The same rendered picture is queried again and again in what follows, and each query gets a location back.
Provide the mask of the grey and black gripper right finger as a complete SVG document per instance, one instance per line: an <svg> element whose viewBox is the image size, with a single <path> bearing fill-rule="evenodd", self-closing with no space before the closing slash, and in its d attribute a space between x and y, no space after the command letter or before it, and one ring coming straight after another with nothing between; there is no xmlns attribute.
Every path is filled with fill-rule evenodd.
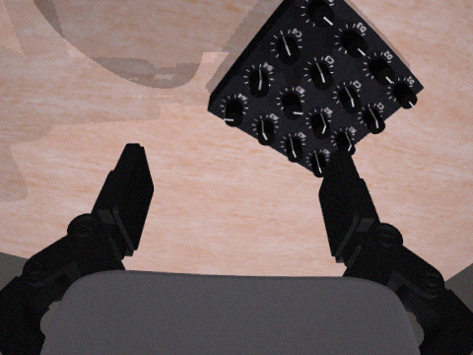
<svg viewBox="0 0 473 355"><path fill-rule="evenodd" d="M403 246L397 228L380 223L365 181L348 150L332 153L318 192L331 255L343 276L390 288L424 332L421 355L470 355L473 313L440 272Z"/></svg>

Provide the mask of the black knob box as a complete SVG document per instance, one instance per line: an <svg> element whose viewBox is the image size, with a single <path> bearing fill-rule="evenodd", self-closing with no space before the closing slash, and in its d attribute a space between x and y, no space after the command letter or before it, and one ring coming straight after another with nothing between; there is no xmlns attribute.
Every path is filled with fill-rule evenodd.
<svg viewBox="0 0 473 355"><path fill-rule="evenodd" d="M414 107L423 89L344 0L283 0L207 111L323 178L332 153L353 156L396 111Z"/></svg>

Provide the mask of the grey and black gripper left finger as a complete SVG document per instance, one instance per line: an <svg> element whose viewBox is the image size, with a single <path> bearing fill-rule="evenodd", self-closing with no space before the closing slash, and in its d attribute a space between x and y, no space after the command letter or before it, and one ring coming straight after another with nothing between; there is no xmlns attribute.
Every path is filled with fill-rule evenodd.
<svg viewBox="0 0 473 355"><path fill-rule="evenodd" d="M73 282L126 270L121 260L138 249L153 193L144 147L127 143L91 214L75 217L65 237L30 257L23 274L0 291L2 355L40 355L41 318Z"/></svg>

